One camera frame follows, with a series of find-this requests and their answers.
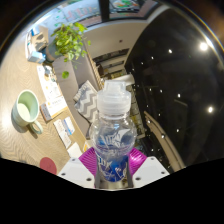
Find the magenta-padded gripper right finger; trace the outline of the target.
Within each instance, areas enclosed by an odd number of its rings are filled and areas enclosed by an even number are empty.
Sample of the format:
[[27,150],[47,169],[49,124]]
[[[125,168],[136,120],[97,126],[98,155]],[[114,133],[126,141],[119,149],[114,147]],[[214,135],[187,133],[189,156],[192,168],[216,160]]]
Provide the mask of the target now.
[[147,157],[136,148],[129,154],[128,184],[140,188],[169,175],[155,156]]

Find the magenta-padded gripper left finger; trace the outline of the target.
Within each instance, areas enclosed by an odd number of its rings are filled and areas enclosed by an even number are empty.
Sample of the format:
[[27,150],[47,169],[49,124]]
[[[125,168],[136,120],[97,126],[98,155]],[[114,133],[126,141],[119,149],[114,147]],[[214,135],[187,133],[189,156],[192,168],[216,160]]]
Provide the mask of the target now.
[[88,149],[79,158],[71,158],[58,176],[84,188],[95,187],[97,158],[93,148]]

